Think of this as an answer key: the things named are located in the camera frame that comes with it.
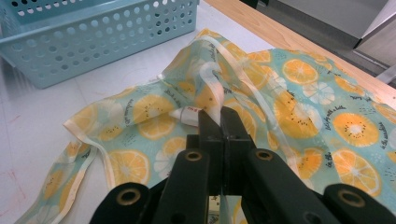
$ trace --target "white table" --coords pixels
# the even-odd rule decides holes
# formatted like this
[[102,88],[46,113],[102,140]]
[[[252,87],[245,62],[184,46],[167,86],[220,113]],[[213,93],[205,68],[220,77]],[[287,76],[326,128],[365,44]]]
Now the white table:
[[[51,165],[74,139],[64,121],[94,101],[155,78],[206,27],[246,52],[272,47],[201,1],[194,32],[44,90],[0,63],[0,223],[15,222],[32,205]],[[107,193],[98,154],[63,223],[88,223]]]

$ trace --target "wooden table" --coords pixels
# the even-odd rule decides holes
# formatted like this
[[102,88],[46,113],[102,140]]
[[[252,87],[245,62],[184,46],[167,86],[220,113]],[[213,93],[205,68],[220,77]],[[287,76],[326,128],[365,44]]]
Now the wooden table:
[[396,90],[389,85],[379,81],[375,77],[361,71],[354,65],[340,59],[326,49],[316,45],[310,40],[296,34],[289,28],[277,21],[261,14],[259,11],[243,4],[239,0],[205,0],[212,7],[225,14],[227,17],[244,26],[253,34],[262,38],[275,48],[298,49],[307,52],[316,52],[324,55],[343,68],[343,70],[354,77],[366,90],[372,92],[376,97],[396,109]]

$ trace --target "table surface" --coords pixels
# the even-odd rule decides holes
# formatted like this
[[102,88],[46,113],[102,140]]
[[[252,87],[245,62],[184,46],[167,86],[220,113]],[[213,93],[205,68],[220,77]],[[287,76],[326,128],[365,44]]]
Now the table surface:
[[[15,222],[35,201],[51,165],[74,139],[62,125],[68,118],[94,101],[155,78],[206,27],[246,52],[276,47],[328,56],[363,87],[396,107],[394,89],[239,1],[201,1],[194,32],[44,90],[0,61],[0,223]],[[97,156],[62,223],[88,223],[107,193],[104,165]]]
[[395,89],[301,35],[296,34],[277,21],[261,14],[259,11],[252,10],[238,0],[206,0],[206,2],[275,48],[312,51],[332,59],[340,64],[346,73],[354,77],[363,88],[379,97],[382,102],[396,109]]

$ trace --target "light blue plastic basket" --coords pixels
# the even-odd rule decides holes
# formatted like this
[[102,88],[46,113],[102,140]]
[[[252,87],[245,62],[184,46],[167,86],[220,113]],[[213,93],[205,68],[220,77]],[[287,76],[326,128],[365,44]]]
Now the light blue plastic basket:
[[195,29],[197,0],[0,0],[0,54],[38,88]]

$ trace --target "fruit print fabric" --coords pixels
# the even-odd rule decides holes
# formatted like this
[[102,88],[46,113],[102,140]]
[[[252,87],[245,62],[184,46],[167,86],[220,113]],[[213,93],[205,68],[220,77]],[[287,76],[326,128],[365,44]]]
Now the fruit print fabric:
[[[309,188],[322,193],[345,182],[396,212],[396,112],[371,96],[323,56],[283,49],[248,54],[203,30],[158,80],[88,105],[64,124],[79,143],[55,162],[19,223],[59,222],[97,150],[110,189],[159,183],[186,135],[197,133],[169,116],[184,106],[201,107],[217,123],[221,107],[232,107],[256,146],[276,152]],[[238,201],[227,201],[228,214],[244,223]]]

